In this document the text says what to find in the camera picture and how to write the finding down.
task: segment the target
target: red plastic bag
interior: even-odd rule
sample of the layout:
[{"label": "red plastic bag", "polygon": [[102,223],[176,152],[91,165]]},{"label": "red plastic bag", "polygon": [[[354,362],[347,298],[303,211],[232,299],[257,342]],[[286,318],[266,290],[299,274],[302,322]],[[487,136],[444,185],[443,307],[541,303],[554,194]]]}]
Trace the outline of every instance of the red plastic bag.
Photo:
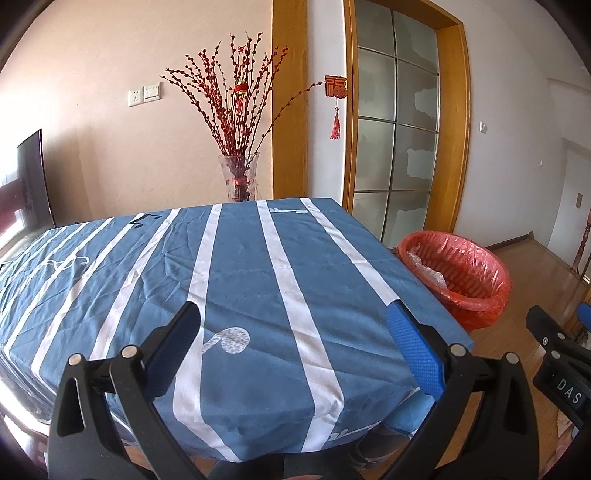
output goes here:
[{"label": "red plastic bag", "polygon": [[[397,255],[467,332],[492,325],[507,306],[512,283],[506,266],[467,238],[415,232],[400,242]],[[441,273],[446,286],[429,269]]]}]

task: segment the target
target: glass vase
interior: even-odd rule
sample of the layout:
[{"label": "glass vase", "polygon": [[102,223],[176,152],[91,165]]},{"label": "glass vase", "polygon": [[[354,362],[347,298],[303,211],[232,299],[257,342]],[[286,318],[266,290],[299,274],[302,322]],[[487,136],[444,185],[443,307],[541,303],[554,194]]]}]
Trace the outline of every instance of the glass vase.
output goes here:
[{"label": "glass vase", "polygon": [[218,156],[226,189],[228,201],[248,202],[256,200],[256,164],[258,153],[254,155],[224,155]]}]

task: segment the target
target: glass door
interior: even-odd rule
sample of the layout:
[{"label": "glass door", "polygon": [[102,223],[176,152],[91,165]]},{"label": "glass door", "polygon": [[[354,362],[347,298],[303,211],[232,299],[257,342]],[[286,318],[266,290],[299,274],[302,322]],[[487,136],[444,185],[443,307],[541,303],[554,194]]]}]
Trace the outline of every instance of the glass door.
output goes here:
[{"label": "glass door", "polygon": [[422,230],[435,168],[439,68],[435,31],[356,0],[358,149],[353,216],[388,248]]}]

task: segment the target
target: television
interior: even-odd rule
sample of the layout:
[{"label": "television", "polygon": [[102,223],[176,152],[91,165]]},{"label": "television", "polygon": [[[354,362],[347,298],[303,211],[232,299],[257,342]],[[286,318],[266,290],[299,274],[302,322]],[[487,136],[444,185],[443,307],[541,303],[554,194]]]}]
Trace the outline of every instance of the television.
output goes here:
[{"label": "television", "polygon": [[55,227],[38,130],[16,152],[0,158],[0,264]]}]

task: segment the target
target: basket rim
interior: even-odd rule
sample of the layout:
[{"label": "basket rim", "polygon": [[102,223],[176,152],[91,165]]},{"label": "basket rim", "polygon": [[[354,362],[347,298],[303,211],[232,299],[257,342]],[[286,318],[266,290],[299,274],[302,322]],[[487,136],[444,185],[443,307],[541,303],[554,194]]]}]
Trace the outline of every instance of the basket rim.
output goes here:
[{"label": "basket rim", "polygon": [[[494,259],[498,263],[499,270],[503,272],[503,276],[505,277],[504,282],[498,287],[498,291],[494,295],[486,299],[473,299],[471,297],[466,297],[464,295],[460,295],[459,293],[455,293],[451,290],[443,289],[429,278],[423,276],[422,272],[411,261],[410,256],[408,254],[409,252],[407,246],[411,241],[414,241],[418,238],[421,238],[422,236],[426,236],[428,234],[433,233],[436,233],[440,236],[445,236],[449,239],[467,241],[473,244],[474,246],[478,247],[479,249],[483,250],[486,253],[486,255],[492,257],[492,259]],[[437,230],[422,230],[418,232],[413,232],[404,237],[398,245],[398,256],[404,264],[404,266],[407,267],[421,282],[423,282],[429,288],[429,290],[433,292],[434,295],[442,299],[446,299],[452,304],[461,307],[465,310],[476,310],[474,305],[476,301],[478,302],[478,310],[495,310],[499,307],[499,300],[501,298],[504,299],[508,297],[512,290],[513,283],[511,281],[511,277],[509,276],[509,271],[506,265],[502,262],[502,260],[487,248],[482,247],[481,245],[477,244],[476,242],[465,236],[456,235],[455,233],[439,232]]]}]

